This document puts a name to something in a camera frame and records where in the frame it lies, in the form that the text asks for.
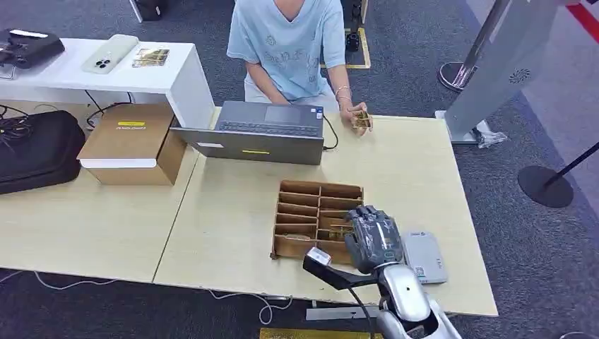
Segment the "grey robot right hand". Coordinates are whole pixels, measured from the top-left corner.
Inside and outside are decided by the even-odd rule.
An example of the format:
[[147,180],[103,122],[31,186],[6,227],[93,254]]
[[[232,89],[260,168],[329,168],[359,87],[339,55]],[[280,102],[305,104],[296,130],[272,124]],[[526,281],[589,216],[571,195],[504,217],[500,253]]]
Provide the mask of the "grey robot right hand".
[[374,206],[358,206],[345,219],[351,230],[344,242],[352,265],[363,274],[403,262],[403,245],[396,221]]

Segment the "person's left hand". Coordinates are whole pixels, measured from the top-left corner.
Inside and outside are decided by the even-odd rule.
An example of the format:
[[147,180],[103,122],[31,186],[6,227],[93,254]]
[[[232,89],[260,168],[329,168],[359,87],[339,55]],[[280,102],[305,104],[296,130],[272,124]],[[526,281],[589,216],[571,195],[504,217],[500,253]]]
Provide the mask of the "person's left hand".
[[348,105],[342,106],[340,108],[340,117],[343,124],[358,136],[363,136],[366,132],[372,131],[374,127],[372,117],[368,113],[365,102],[361,102],[353,107],[349,107]]

